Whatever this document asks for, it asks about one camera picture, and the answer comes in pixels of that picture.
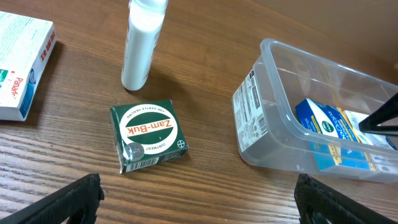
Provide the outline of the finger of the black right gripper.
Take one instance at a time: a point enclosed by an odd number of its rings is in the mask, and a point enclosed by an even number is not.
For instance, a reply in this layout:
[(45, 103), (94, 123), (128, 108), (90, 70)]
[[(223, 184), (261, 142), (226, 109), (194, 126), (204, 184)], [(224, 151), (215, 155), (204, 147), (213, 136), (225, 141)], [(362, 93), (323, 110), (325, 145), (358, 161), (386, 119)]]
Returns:
[(397, 126), (381, 126), (382, 123), (397, 117), (397, 93), (385, 102), (377, 111), (359, 123), (363, 133), (397, 136)]

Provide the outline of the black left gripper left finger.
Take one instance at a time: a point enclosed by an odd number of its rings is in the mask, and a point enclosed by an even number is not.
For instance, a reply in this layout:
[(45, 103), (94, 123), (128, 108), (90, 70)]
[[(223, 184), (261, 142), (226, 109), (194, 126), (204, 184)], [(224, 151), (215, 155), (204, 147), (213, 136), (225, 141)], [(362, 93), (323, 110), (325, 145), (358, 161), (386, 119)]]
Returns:
[(99, 174), (88, 174), (3, 219), (1, 223), (95, 223), (104, 200)]

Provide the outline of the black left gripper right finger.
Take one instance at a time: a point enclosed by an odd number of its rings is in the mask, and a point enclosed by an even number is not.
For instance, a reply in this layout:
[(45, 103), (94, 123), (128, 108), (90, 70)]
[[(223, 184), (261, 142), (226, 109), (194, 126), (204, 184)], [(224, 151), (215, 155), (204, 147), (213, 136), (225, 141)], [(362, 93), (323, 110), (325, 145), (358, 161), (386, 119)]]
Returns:
[(308, 174), (298, 176), (294, 198), (301, 224), (397, 224)]

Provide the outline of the blue VapoDrops box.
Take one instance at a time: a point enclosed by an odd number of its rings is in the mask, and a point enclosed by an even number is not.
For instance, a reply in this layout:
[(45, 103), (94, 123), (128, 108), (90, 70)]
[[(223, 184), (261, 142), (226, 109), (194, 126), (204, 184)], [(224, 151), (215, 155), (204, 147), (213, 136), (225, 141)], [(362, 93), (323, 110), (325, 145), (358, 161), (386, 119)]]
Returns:
[[(323, 105), (309, 98), (295, 107), (302, 126), (314, 133), (338, 139), (360, 142), (341, 108)], [(321, 172), (363, 175), (376, 168), (369, 156), (362, 151), (353, 151), (332, 144), (311, 143), (315, 161)]]

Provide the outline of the white green Panadol box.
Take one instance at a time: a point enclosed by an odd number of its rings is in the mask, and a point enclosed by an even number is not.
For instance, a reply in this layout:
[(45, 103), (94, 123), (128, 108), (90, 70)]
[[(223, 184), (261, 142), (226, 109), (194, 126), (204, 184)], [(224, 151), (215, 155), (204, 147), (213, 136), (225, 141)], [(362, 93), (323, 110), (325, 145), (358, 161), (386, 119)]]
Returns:
[(1, 119), (25, 121), (57, 41), (52, 21), (1, 12)]

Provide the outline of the clear plastic container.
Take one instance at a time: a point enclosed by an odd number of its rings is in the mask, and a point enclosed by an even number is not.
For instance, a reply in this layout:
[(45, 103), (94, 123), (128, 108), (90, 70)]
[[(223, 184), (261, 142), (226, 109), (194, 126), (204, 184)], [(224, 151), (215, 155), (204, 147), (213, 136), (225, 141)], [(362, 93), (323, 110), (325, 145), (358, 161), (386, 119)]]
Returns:
[[(232, 102), (239, 153), (256, 167), (332, 177), (394, 183), (397, 138), (363, 133), (359, 123), (397, 93), (397, 86), (274, 39), (261, 54)], [(298, 120), (305, 99), (341, 108), (360, 142), (314, 133)], [(311, 143), (365, 152), (374, 172), (363, 175), (321, 172)]]

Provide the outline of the green Zam-Buk ointment box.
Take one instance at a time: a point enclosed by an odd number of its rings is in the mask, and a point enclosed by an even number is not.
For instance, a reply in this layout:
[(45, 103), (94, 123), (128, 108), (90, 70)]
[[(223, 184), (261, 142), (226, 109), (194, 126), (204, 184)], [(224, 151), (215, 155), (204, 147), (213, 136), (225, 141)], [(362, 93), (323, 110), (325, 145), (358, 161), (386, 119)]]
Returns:
[(120, 173), (182, 157), (189, 149), (172, 100), (110, 107)]

